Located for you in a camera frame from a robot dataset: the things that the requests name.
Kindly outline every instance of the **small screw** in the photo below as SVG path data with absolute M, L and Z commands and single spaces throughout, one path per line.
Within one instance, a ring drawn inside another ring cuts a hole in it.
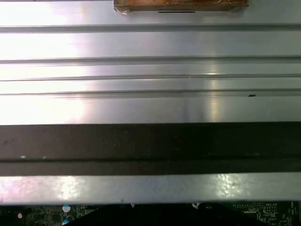
M 201 204 L 200 202 L 194 202 L 194 203 L 192 204 L 192 207 L 198 210 L 198 206 L 199 206 L 200 204 Z
M 206 208 L 206 209 L 212 209 L 212 205 L 206 204 L 206 205 L 205 205 L 205 208 Z

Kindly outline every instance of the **circuit board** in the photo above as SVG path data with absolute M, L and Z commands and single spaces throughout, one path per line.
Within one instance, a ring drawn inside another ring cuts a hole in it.
M 299 225 L 299 202 L 231 202 L 223 206 L 271 226 Z
M 299 226 L 298 202 L 228 202 L 223 206 L 271 226 Z M 0 207 L 0 225 L 61 226 L 74 221 L 102 205 L 60 205 Z

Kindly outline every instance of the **metal panel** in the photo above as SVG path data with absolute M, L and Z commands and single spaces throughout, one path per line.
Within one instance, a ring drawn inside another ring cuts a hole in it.
M 0 2 L 0 124 L 300 121 L 300 7 Z
M 147 177 L 1 177 L 0 201 L 2 204 L 92 204 L 300 200 L 300 176 L 300 173 L 256 173 Z

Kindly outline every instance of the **capacitor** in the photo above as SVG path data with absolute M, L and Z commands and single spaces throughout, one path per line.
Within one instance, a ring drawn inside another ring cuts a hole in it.
M 28 207 L 28 208 L 24 209 L 23 211 L 19 212 L 17 216 L 19 219 L 22 219 L 22 218 L 28 216 L 29 214 L 31 214 L 32 212 L 33 212 L 32 208 Z

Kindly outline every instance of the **wooden block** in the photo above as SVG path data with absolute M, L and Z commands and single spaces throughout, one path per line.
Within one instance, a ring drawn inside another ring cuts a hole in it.
M 227 11 L 249 6 L 249 0 L 114 0 L 118 12 Z

